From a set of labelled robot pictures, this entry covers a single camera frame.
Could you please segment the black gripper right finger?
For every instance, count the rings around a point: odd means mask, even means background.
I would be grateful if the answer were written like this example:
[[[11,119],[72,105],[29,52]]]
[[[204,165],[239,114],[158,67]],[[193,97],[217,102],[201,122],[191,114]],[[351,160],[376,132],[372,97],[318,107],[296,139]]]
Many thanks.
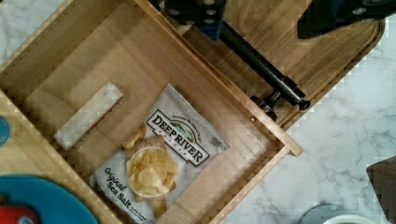
[[[360,21],[378,21],[396,11],[396,0],[312,0],[297,22],[300,39],[325,35]]]

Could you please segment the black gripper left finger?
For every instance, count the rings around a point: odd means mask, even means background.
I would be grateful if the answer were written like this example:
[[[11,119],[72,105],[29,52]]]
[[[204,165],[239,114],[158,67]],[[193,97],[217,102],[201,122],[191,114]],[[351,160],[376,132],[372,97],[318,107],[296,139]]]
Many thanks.
[[[193,24],[212,40],[219,39],[227,0],[164,0],[165,11],[180,24]]]

